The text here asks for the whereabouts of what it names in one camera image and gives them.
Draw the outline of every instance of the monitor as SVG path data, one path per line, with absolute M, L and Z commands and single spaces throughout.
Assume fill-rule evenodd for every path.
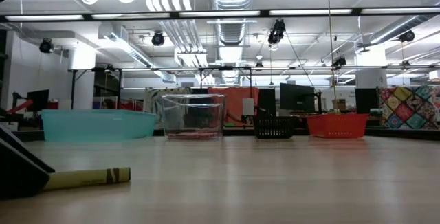
M 33 91 L 27 93 L 28 100 L 32 100 L 33 103 L 26 110 L 29 112 L 37 112 L 45 109 L 49 102 L 49 89 L 41 91 Z
M 258 115 L 276 116 L 275 89 L 259 89 L 258 107 L 265 111 L 258 111 Z
M 367 114 L 370 109 L 379 108 L 379 100 L 377 98 L 377 89 L 356 89 L 356 110 L 357 113 Z
M 315 112 L 314 93 L 313 87 L 281 83 L 280 107 L 292 111 Z

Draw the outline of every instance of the colorful quilt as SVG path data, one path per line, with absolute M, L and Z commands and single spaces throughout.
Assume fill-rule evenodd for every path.
M 383 125 L 393 129 L 439 129 L 434 87 L 393 87 L 378 89 Z

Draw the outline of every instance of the basket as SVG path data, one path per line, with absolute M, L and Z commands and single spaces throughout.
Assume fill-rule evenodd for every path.
M 361 138 L 368 114 L 327 114 L 307 117 L 310 135 L 323 138 Z
M 293 117 L 254 117 L 255 135 L 259 139 L 289 139 L 294 122 Z

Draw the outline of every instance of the red plastic basket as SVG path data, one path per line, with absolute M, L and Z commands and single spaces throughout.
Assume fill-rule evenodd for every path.
M 326 114 L 307 117 L 310 135 L 323 138 L 361 138 L 368 114 Z

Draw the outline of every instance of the pillar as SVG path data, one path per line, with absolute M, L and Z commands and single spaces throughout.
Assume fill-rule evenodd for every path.
M 357 53 L 357 66 L 385 66 L 386 54 L 383 45 L 367 48 L 369 52 Z M 371 89 L 387 87 L 386 69 L 363 69 L 356 72 L 356 88 Z
M 96 52 L 92 47 L 80 43 L 69 51 L 69 69 L 91 69 L 95 67 Z M 94 101 L 95 73 L 76 73 L 74 109 L 91 109 Z

